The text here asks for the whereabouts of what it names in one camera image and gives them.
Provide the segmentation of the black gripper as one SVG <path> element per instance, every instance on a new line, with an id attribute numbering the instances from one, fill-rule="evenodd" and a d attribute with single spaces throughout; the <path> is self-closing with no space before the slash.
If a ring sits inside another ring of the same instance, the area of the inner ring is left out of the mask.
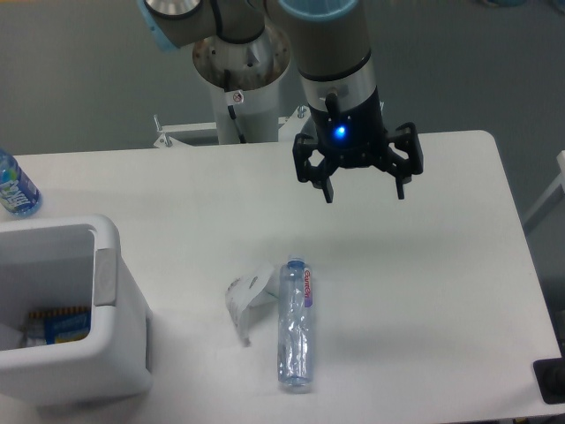
<path id="1" fill-rule="evenodd" d="M 300 183 L 311 182 L 323 192 L 326 203 L 332 203 L 334 189 L 331 176 L 338 167 L 344 169 L 376 166 L 395 179 L 397 198 L 405 198 L 404 186 L 414 175 L 424 171 L 424 155 L 418 131 L 413 122 L 407 122 L 385 132 L 380 112 L 378 89 L 358 106 L 331 117 L 326 110 L 311 107 L 318 139 L 300 132 L 295 136 L 292 155 Z M 311 157 L 317 151 L 322 155 L 318 165 Z"/>

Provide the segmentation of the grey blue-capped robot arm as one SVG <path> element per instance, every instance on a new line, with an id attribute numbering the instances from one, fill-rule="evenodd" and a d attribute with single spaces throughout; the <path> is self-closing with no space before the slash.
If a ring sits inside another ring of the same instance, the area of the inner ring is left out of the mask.
<path id="1" fill-rule="evenodd" d="M 275 95 L 295 64 L 311 126 L 296 135 L 298 180 L 334 195 L 338 169 L 375 167 L 402 193 L 424 169 L 413 123 L 383 122 L 364 5 L 359 1 L 141 1 L 163 50 L 192 48 L 192 61 L 217 100 L 223 144 L 276 140 Z"/>

